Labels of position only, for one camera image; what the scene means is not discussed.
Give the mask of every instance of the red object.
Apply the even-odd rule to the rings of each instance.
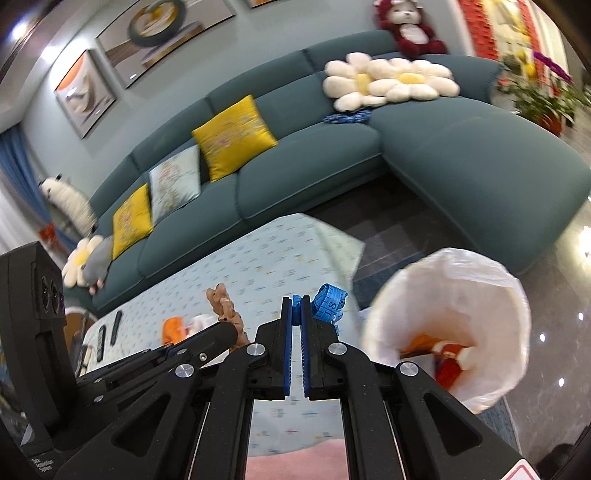
[[[517,0],[517,4],[519,5],[519,10],[521,11],[521,16],[523,17],[523,22],[525,23],[525,28],[527,29],[527,34],[531,39],[532,50],[542,51],[540,47],[540,39],[538,38],[538,31],[535,29],[534,19],[531,16],[530,7],[525,0]],[[545,68],[542,62],[536,60],[535,69],[538,72],[539,79],[545,78]]]
[[[562,117],[557,117],[555,115],[544,115],[538,118],[536,123],[557,137],[560,137],[562,134]]]
[[[389,13],[394,9],[391,0],[381,0],[376,6],[376,11],[379,19],[379,26],[383,30],[388,30],[396,42],[400,52],[408,57],[409,59],[416,59],[419,55],[426,53],[447,53],[447,47],[441,40],[435,39],[435,31],[424,22],[422,9],[417,7],[414,0],[408,0],[408,2],[417,9],[420,15],[420,23],[418,24],[394,24],[389,20]],[[428,42],[425,44],[417,44],[412,39],[406,37],[405,31],[407,27],[418,27],[421,29],[428,38]]]
[[[448,358],[437,369],[435,381],[449,391],[461,373],[460,365],[453,358]]]
[[[39,236],[41,240],[50,244],[52,248],[59,246],[59,241],[56,237],[56,226],[52,223],[48,223],[47,226],[39,231]]]
[[[488,19],[483,2],[474,0],[458,0],[470,31],[476,56],[484,59],[498,60],[495,36]]]

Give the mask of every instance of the wall decoration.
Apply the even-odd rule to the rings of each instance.
[[[459,0],[476,55],[499,60],[512,71],[542,75],[533,58],[540,50],[528,0]]]
[[[255,8],[260,7],[261,5],[268,4],[270,2],[274,2],[275,0],[245,0],[249,7]]]
[[[96,68],[89,50],[72,65],[56,87],[55,94],[80,138],[90,132],[115,102],[115,95]]]
[[[225,0],[139,0],[98,41],[127,88],[173,50],[233,16]]]

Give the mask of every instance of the blue tape measure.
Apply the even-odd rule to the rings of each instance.
[[[325,283],[311,304],[312,316],[317,320],[335,324],[343,317],[347,292]]]
[[[320,290],[314,297],[310,304],[312,310],[312,317],[322,322],[328,322],[335,325],[341,318],[343,318],[343,308],[348,293],[340,288],[325,283],[320,287]],[[293,325],[300,325],[301,315],[301,297],[293,295],[291,298],[293,307]],[[339,327],[335,325],[337,335],[339,334]]]

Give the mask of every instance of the blue gripper pad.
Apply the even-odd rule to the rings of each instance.
[[[310,396],[310,362],[309,362],[309,350],[308,350],[308,336],[306,335],[306,315],[303,308],[298,308],[300,318],[298,323],[300,325],[301,335],[301,370],[302,380],[304,383],[304,396],[309,398]]]
[[[291,386],[291,334],[293,331],[293,307],[290,305],[287,309],[287,322],[285,325],[285,350],[283,358],[283,392],[286,397],[290,396]]]

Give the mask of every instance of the brown rope toy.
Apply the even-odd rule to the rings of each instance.
[[[215,290],[208,288],[206,295],[209,303],[212,304],[213,312],[217,315],[217,321],[230,322],[238,331],[238,340],[236,340],[236,345],[230,348],[230,352],[248,345],[250,340],[244,333],[244,322],[240,314],[234,310],[234,302],[230,300],[226,286],[220,283]]]

